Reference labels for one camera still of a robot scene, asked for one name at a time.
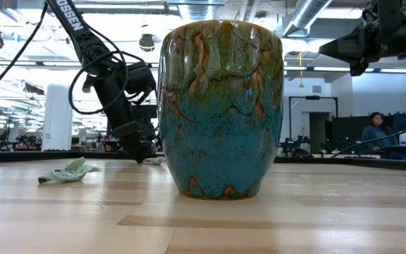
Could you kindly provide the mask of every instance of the ceiling duct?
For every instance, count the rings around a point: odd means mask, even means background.
[[[180,15],[177,8],[169,8],[167,1],[73,0],[73,3],[82,13]],[[17,9],[42,9],[43,5],[43,1],[35,0],[0,0],[0,11],[10,17]]]
[[[212,5],[193,4],[179,5],[181,17],[185,22],[197,22],[214,19],[216,7]]]
[[[247,12],[247,5],[248,5],[248,0],[242,0],[237,20],[244,21],[245,13]]]
[[[259,2],[260,2],[260,0],[253,0],[252,7],[250,9],[250,14],[248,17],[248,22],[250,22],[250,23],[253,23],[254,17],[257,14]]]
[[[283,18],[284,37],[308,37],[309,27],[333,0],[299,0],[293,14]]]

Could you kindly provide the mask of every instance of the white wall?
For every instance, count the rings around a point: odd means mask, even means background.
[[[406,112],[406,75],[367,73],[352,79],[355,116]]]
[[[299,87],[300,79],[296,78],[292,81],[285,79],[285,90],[284,90],[284,110],[283,110],[283,127],[281,129],[280,142],[283,142],[285,138],[289,138],[289,96],[307,96],[307,95],[318,95],[329,97],[331,96],[331,88],[329,83],[325,83],[323,78],[304,78],[304,87]],[[313,94],[313,85],[321,85],[322,93]],[[309,136],[309,112],[335,112],[333,108],[335,103],[333,100],[328,100],[327,102],[322,100],[305,100],[305,99],[293,99],[291,106],[292,108],[292,135],[294,138],[297,136],[302,128],[304,128],[304,135]]]
[[[340,117],[354,114],[353,86],[350,74],[345,74],[330,85],[331,96],[338,98],[338,113]]]

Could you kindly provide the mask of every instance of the crumpled cloth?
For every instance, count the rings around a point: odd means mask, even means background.
[[[162,162],[165,162],[166,158],[159,156],[156,158],[146,158],[144,159],[144,161],[142,162],[143,164],[147,164],[147,165],[161,165]]]
[[[65,169],[54,169],[39,177],[39,183],[47,181],[58,181],[68,183],[80,181],[85,174],[90,172],[100,172],[101,169],[96,166],[86,165],[84,157],[71,162]]]

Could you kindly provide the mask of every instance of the green cloth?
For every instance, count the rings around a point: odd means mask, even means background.
[[[65,169],[51,170],[40,176],[39,183],[46,183],[47,181],[59,181],[63,183],[80,181],[85,174],[100,171],[101,169],[99,167],[86,165],[84,157],[81,157],[71,162]]]

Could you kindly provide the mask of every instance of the white pillar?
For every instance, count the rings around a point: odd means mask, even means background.
[[[13,123],[13,128],[11,129],[11,132],[8,134],[8,141],[10,143],[15,142],[16,138],[18,137],[18,134],[20,133],[20,122],[19,121],[12,121]]]
[[[58,83],[48,85],[42,151],[71,149],[73,110],[68,103],[68,88]]]
[[[86,145],[87,143],[87,131],[86,130],[80,130],[78,133],[79,136],[79,144],[82,145]]]

